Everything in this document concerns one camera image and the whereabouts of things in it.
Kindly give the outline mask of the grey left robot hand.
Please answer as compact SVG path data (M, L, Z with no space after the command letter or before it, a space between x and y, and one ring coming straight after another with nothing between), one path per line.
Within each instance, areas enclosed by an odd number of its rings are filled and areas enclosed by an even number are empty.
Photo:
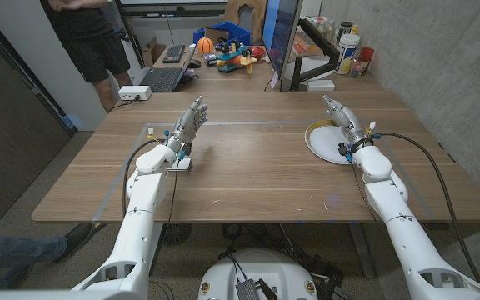
M177 152L183 144L190 143L196 136L198 129L208 120L207 104L202 104L203 97L199 96L175 123L165 145Z

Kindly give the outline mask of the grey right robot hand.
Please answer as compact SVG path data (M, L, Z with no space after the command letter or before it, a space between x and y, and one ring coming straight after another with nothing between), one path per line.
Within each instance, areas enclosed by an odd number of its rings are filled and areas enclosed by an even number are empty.
M342 133L352 146L364 147L373 145L372 140L362 130L358 118L348 107L344 107L340 102L323 96L323 101L327 104L327 113L331 119L341 127Z

